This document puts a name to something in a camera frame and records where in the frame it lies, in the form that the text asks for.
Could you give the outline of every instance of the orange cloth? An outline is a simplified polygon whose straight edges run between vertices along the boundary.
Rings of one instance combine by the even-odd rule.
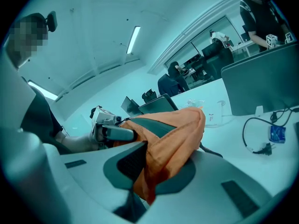
[[[206,117],[199,108],[185,108],[179,111],[145,114],[139,118],[153,119],[175,126],[162,138],[128,120],[121,125],[138,133],[136,141],[148,141],[146,166],[134,183],[134,192],[149,204],[155,200],[157,184],[175,176],[194,150],[199,148],[203,137]],[[115,142],[114,146],[126,144]]]

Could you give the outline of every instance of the ceiling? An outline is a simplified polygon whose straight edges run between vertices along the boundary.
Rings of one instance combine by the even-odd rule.
[[[54,33],[49,33],[47,45],[21,67],[20,75],[59,95],[131,60],[140,59],[151,65],[147,64],[149,51],[177,21],[178,11],[188,1],[31,0],[20,16],[36,12],[47,16],[56,11],[58,26]],[[127,55],[136,25],[141,30],[132,54]]]

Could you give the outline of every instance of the fluorescent light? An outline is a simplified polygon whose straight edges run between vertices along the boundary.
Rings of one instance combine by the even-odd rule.
[[[128,46],[128,50],[127,50],[127,54],[130,54],[132,52],[132,49],[133,49],[133,46],[134,46],[134,43],[135,43],[135,40],[137,38],[137,35],[139,33],[139,30],[140,30],[140,26],[136,26],[134,28],[134,31],[133,31],[133,34],[131,36],[131,40],[129,42],[129,46]]]
[[[57,95],[52,94],[49,91],[46,91],[45,89],[43,89],[42,87],[38,86],[37,84],[34,84],[32,81],[28,82],[29,85],[37,88],[45,97],[49,98],[49,99],[53,99],[56,100],[57,99]]]

